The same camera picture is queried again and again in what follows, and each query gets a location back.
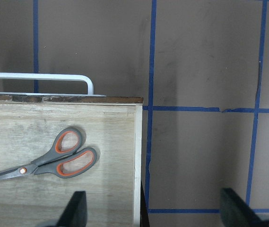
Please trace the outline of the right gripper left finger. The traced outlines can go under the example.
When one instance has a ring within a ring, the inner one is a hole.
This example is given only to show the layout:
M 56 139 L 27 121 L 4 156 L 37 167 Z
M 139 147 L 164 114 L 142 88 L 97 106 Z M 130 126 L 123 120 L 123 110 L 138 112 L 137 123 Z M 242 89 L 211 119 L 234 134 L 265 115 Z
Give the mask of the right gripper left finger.
M 85 227 L 87 225 L 87 197 L 85 191 L 73 193 L 58 220 L 42 222 L 37 227 Z

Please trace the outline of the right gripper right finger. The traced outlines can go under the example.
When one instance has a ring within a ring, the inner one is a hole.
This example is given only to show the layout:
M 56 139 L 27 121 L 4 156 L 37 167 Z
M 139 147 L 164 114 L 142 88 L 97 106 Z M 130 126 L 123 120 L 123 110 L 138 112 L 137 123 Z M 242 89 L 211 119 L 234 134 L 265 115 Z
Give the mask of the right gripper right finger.
M 231 188 L 221 189 L 219 211 L 225 227 L 269 227 L 269 218 L 261 219 Z

